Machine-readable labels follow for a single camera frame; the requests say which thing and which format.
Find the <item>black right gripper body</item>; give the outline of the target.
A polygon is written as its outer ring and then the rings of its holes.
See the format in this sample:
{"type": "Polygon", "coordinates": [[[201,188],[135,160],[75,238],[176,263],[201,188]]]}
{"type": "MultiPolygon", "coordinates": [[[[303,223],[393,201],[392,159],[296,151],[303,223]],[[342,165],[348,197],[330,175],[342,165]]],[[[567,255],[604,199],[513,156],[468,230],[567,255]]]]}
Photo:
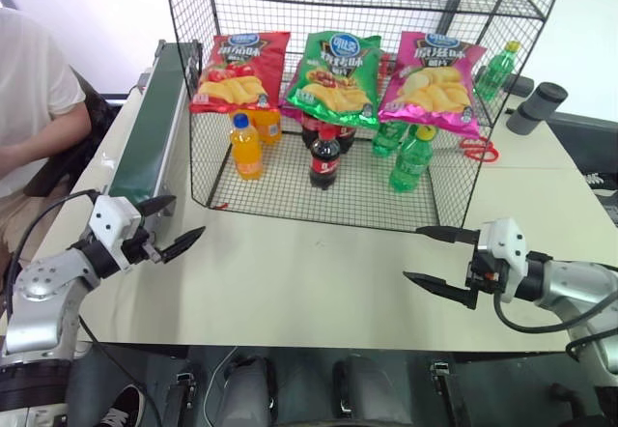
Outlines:
{"type": "Polygon", "coordinates": [[[468,263],[465,285],[474,294],[503,292],[503,260],[495,258],[486,248],[475,246],[468,263]]]}

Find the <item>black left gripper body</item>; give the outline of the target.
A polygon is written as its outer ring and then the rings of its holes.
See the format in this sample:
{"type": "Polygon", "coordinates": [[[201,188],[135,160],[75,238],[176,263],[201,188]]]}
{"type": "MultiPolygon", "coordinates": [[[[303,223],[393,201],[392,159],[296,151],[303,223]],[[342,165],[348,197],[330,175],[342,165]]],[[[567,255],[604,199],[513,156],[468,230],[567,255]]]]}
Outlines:
{"type": "Polygon", "coordinates": [[[121,251],[131,266],[147,260],[154,263],[162,261],[161,252],[153,244],[150,233],[144,227],[138,227],[132,238],[123,241],[121,251]]]}

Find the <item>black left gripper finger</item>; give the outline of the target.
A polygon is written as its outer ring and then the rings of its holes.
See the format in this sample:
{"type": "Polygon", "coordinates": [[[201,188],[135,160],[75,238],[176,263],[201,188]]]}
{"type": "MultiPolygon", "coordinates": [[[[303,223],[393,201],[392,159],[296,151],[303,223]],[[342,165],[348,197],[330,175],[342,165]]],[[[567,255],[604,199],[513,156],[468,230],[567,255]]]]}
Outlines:
{"type": "Polygon", "coordinates": [[[177,237],[171,245],[159,251],[160,259],[163,264],[167,264],[175,258],[184,254],[194,243],[196,243],[204,231],[205,226],[189,230],[177,237]]]}
{"type": "Polygon", "coordinates": [[[175,201],[176,196],[174,195],[158,195],[156,197],[141,201],[139,203],[139,213],[141,215],[154,215],[163,211],[175,201]]]}

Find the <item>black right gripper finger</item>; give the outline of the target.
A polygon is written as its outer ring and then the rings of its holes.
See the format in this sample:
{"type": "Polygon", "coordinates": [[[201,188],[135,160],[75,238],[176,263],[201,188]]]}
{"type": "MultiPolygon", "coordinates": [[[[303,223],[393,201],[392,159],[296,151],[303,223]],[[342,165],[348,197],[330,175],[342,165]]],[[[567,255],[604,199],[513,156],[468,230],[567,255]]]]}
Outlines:
{"type": "Polygon", "coordinates": [[[476,308],[478,292],[475,290],[458,288],[444,279],[424,273],[404,271],[403,276],[433,295],[455,301],[468,309],[476,308]]]}
{"type": "Polygon", "coordinates": [[[462,242],[475,245],[479,240],[479,230],[469,230],[454,226],[423,226],[415,230],[416,234],[429,237],[440,242],[462,242]]]}

